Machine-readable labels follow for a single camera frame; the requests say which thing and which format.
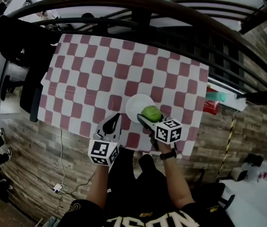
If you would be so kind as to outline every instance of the black office chair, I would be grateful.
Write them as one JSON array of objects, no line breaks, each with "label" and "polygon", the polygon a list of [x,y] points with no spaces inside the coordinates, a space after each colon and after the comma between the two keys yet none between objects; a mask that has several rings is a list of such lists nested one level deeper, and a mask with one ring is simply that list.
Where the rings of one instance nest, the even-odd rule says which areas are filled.
[{"label": "black office chair", "polygon": [[226,213],[235,195],[228,200],[222,198],[225,189],[223,183],[209,183],[201,186],[205,170],[201,169],[201,176],[191,190],[191,194],[196,203],[203,206],[208,211],[209,217],[214,223],[221,223],[222,226],[234,227],[232,220]]},{"label": "black office chair", "polygon": [[41,80],[47,72],[55,46],[61,34],[19,19],[0,17],[0,52],[8,61],[29,68],[24,82],[20,106],[37,122],[43,86]]},{"label": "black office chair", "polygon": [[16,87],[21,87],[24,85],[24,81],[10,81],[10,76],[7,75],[4,78],[0,98],[2,101],[5,100],[6,93],[12,93]]}]

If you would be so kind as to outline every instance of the black t-shirt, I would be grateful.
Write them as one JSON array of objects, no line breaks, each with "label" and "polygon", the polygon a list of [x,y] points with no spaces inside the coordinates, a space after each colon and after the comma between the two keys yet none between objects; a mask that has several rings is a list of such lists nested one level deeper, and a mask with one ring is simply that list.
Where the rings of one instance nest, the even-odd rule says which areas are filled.
[{"label": "black t-shirt", "polygon": [[58,227],[204,227],[209,226],[204,209],[190,203],[181,210],[128,214],[106,219],[103,210],[87,200],[75,200]]}]

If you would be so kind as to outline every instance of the floor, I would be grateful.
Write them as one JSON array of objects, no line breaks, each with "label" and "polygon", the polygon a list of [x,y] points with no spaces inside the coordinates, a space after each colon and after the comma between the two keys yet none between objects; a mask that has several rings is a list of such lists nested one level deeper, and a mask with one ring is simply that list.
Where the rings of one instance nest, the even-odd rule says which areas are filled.
[{"label": "floor", "polygon": [[[257,41],[255,38],[260,34],[253,32],[246,37]],[[190,185],[197,179],[200,169],[205,170],[204,182],[210,183],[215,179],[225,154],[233,114],[234,111],[223,107],[220,107],[217,115],[203,114],[191,158],[178,160]],[[231,147],[220,176],[227,176],[232,168],[240,166],[250,152],[261,154],[267,159],[267,106],[248,106],[234,116]],[[61,135],[60,129],[43,122],[32,123],[28,118],[4,120],[0,122],[0,127],[5,129],[8,147],[13,149],[12,161],[2,166],[14,186],[10,199],[36,220],[48,219],[52,215],[61,217],[72,201],[67,195],[61,197],[51,189],[61,183],[63,178],[61,140],[64,184],[69,187],[66,192],[86,184],[93,176],[96,166],[87,156],[88,140],[66,131],[62,131]],[[137,158],[135,156],[133,163],[136,175],[141,172]],[[157,168],[164,171],[162,161],[154,158]],[[74,195],[85,198],[90,183],[78,187]]]},{"label": "floor", "polygon": [[10,203],[0,200],[0,227],[34,227],[36,224],[19,212]]}]

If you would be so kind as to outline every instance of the red and white checkered cloth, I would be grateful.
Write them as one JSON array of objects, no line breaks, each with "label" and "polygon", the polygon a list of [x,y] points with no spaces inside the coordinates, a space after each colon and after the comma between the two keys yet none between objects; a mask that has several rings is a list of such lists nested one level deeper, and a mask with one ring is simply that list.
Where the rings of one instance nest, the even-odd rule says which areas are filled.
[{"label": "red and white checkered cloth", "polygon": [[190,156],[202,117],[208,66],[166,50],[114,38],[63,35],[53,55],[38,119],[92,138],[106,116],[122,114],[120,144],[153,151],[149,132],[125,113],[127,100],[149,95],[156,106],[184,125],[177,143]]}]

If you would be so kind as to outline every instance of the red container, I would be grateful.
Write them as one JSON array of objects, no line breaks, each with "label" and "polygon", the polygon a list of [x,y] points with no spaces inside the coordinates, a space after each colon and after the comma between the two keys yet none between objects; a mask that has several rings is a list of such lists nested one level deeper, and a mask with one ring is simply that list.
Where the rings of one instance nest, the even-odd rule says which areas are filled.
[{"label": "red container", "polygon": [[[212,89],[211,87],[207,87],[206,92],[217,92],[217,91]],[[205,100],[203,112],[208,112],[216,115],[218,113],[218,109],[219,109],[219,101]]]}]

